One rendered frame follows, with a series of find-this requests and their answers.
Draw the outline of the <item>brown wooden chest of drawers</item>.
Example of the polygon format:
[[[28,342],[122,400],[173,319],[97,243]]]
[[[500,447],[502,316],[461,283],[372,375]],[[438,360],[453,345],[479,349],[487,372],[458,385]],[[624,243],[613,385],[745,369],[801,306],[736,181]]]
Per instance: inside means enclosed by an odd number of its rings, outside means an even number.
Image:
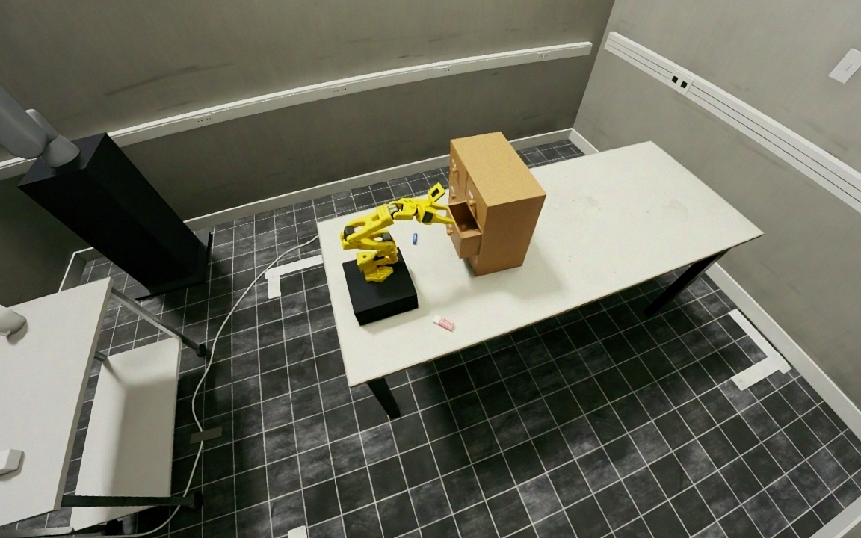
[[[523,265],[546,191],[501,132],[450,144],[487,205],[475,278]]]

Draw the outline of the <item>red and white eraser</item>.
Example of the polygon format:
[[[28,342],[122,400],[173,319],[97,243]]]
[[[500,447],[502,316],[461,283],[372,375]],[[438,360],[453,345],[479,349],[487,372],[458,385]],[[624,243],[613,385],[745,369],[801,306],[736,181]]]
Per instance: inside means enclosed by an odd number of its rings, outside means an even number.
[[[435,315],[435,317],[433,319],[433,323],[437,324],[437,326],[441,326],[441,327],[445,328],[446,330],[450,330],[450,331],[452,331],[452,328],[454,328],[454,323],[452,323],[452,321],[448,321],[446,319],[443,319],[439,315]]]

